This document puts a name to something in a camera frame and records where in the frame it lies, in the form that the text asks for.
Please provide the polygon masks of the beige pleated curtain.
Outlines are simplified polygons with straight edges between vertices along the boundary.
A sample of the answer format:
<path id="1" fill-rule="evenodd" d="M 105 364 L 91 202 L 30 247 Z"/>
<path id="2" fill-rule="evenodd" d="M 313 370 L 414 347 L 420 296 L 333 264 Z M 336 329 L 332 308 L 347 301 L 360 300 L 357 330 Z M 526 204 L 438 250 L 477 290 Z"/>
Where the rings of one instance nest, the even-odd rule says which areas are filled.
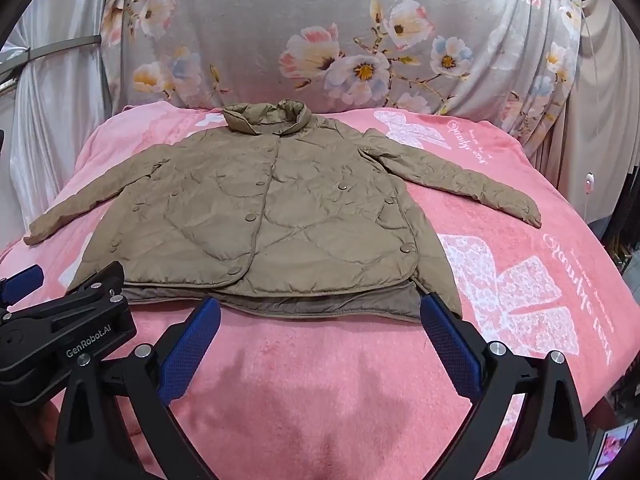
<path id="1" fill-rule="evenodd" d="M 639 43 L 612 0 L 582 0 L 574 84 L 530 158 L 587 223 L 612 216 L 639 165 Z"/>

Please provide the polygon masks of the grey floral quilt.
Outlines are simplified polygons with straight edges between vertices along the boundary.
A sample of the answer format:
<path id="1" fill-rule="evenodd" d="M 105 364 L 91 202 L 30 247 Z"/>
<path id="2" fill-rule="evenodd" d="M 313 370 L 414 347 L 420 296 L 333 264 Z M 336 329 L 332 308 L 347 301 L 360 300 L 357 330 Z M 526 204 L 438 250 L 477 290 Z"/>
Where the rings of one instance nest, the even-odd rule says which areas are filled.
<path id="1" fill-rule="evenodd" d="M 570 93 L 580 0 L 106 0 L 115 108 L 299 100 L 487 120 L 536 148 Z"/>

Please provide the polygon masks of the silver satin curtain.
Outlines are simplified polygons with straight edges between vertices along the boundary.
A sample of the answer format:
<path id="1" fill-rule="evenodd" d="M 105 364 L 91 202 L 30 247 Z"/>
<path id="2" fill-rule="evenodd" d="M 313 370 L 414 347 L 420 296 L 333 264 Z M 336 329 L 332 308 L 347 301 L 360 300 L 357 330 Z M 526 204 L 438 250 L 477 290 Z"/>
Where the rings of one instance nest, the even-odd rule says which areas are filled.
<path id="1" fill-rule="evenodd" d="M 32 0 L 1 56 L 39 48 L 1 91 L 1 244 L 20 238 L 72 177 L 107 116 L 99 42 L 106 0 Z"/>

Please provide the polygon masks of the photo card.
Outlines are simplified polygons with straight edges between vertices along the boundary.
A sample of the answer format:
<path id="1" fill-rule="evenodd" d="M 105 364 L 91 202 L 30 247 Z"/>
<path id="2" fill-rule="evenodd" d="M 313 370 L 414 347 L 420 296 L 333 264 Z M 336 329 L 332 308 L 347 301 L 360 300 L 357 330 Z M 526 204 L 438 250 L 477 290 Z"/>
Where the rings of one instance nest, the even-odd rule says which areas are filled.
<path id="1" fill-rule="evenodd" d="M 599 479 L 630 440 L 638 420 L 633 419 L 613 429 L 597 429 L 589 451 L 588 479 Z"/>

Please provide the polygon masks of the khaki quilted puffer jacket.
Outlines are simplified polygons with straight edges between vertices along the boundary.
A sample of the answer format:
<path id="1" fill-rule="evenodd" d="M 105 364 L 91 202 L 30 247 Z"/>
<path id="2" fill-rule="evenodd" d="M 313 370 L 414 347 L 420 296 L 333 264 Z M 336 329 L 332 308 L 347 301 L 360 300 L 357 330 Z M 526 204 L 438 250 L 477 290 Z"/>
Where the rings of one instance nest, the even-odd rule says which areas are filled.
<path id="1" fill-rule="evenodd" d="M 155 144 L 32 222 L 40 244 L 105 205 L 75 281 L 111 262 L 134 301 L 210 295 L 268 318 L 420 318 L 461 309 L 446 252 L 409 184 L 540 226 L 536 203 L 431 152 L 312 114 L 236 104 L 220 127 Z"/>

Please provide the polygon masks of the pink bow-print blanket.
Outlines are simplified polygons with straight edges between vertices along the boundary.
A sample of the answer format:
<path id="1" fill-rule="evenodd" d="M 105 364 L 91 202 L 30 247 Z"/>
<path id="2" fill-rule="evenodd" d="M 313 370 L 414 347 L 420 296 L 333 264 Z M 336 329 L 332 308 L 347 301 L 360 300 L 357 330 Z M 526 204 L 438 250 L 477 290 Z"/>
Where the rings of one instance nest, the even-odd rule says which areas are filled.
<path id="1" fill-rule="evenodd" d="M 152 145 L 222 126 L 223 111 L 158 102 L 114 116 L 93 133 L 52 207 Z M 541 224 L 530 226 L 467 198 L 408 185 L 454 274 L 461 309 L 452 312 L 514 354 L 562 352 L 580 404 L 591 408 L 638 352 L 638 304 L 588 226 L 518 141 L 487 122 L 392 108 L 322 117 L 376 129 L 536 203 Z M 96 206 L 44 242 L 21 240 L 3 256 L 6 275 L 42 267 L 44 283 L 28 304 L 81 283 L 75 274 L 106 211 Z M 122 290 L 137 342 L 156 341 L 209 296 L 137 302 Z M 188 391 L 170 408 L 220 478 L 419 479 L 469 411 L 420 318 L 268 318 L 219 301 L 220 329 Z"/>

